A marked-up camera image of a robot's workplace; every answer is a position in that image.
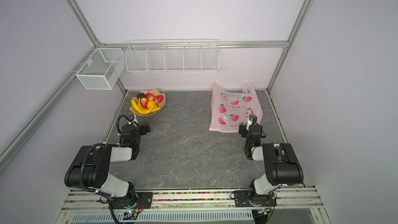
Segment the pink fruit-print plastic bag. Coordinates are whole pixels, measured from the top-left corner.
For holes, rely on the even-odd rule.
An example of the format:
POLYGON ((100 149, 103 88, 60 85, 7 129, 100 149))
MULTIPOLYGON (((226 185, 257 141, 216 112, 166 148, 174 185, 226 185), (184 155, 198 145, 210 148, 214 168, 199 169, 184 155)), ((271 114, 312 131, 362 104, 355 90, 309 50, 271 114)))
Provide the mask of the pink fruit-print plastic bag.
POLYGON ((212 83, 210 131, 237 133, 241 123, 247 123, 250 115, 260 122, 263 111, 252 84, 245 84, 241 93, 224 90, 217 82, 212 83))

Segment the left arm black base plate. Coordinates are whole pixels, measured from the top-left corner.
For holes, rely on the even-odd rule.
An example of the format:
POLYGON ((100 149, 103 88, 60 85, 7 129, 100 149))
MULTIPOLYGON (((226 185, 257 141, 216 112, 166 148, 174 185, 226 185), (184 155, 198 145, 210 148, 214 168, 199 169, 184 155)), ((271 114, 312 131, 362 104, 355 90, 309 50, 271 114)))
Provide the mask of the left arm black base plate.
POLYGON ((110 201, 112 209, 149 209, 151 207, 153 199, 153 192, 151 191, 139 191, 135 193, 135 197, 130 199, 114 198, 110 201))

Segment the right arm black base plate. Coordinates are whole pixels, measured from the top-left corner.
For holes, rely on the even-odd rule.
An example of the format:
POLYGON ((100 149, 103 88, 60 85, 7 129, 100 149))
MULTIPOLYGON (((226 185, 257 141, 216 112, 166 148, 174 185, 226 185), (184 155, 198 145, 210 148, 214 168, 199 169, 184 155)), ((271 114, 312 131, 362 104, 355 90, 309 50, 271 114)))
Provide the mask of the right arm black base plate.
POLYGON ((258 195, 249 190, 236 190, 231 193, 236 207, 275 207, 276 195, 258 195))

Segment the tan scalloped fruit bowl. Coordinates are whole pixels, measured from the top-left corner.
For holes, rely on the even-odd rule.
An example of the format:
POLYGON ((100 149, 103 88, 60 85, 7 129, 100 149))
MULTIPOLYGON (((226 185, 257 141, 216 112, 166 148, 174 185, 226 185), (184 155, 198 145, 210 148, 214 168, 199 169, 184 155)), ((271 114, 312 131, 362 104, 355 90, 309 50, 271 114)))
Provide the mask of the tan scalloped fruit bowl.
POLYGON ((142 90, 131 98, 130 111, 137 116, 150 116, 159 112, 165 106, 166 95, 158 89, 142 90))

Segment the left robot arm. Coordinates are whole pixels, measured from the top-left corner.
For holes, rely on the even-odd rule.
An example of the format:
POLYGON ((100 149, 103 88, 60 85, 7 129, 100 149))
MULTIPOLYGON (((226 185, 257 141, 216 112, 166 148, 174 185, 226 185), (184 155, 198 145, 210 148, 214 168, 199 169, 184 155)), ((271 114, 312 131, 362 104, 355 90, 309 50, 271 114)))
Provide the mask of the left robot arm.
POLYGON ((141 137, 150 132, 150 126, 146 122, 138 124, 134 117, 120 115, 116 127, 119 142, 82 146, 65 174, 64 183, 66 187, 104 197, 113 208, 137 208, 141 200, 133 183, 113 176, 109 168, 111 163, 137 159, 141 137))

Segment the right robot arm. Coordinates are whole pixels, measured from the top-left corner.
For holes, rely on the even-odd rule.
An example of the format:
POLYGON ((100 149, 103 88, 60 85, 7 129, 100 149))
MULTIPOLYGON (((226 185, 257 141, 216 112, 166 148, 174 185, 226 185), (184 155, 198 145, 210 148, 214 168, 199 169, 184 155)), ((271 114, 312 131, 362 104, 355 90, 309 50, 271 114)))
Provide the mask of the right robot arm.
POLYGON ((262 143, 266 137, 263 126, 257 123, 258 117, 249 115, 246 124, 239 125, 239 134, 245 138, 244 152, 248 160, 262 161, 265 173, 254 179, 248 186, 247 196, 234 193, 238 198, 238 205, 249 203, 254 207, 275 206, 274 191, 286 187, 302 184, 304 173, 298 158, 289 143, 262 143))

